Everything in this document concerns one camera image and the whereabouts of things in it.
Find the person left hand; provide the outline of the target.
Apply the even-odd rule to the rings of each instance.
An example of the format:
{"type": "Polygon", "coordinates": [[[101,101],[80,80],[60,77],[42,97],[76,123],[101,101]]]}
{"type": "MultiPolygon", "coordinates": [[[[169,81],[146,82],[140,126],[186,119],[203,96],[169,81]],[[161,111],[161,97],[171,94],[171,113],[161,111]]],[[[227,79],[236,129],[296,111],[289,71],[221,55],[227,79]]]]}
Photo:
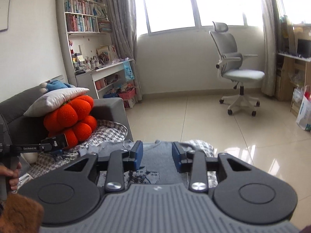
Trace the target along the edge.
{"type": "Polygon", "coordinates": [[[1,165],[0,166],[0,175],[1,177],[4,176],[5,178],[9,178],[9,184],[12,191],[17,190],[17,185],[19,182],[19,170],[22,168],[21,163],[17,164],[17,168],[15,170],[8,169],[7,167],[1,165]]]}

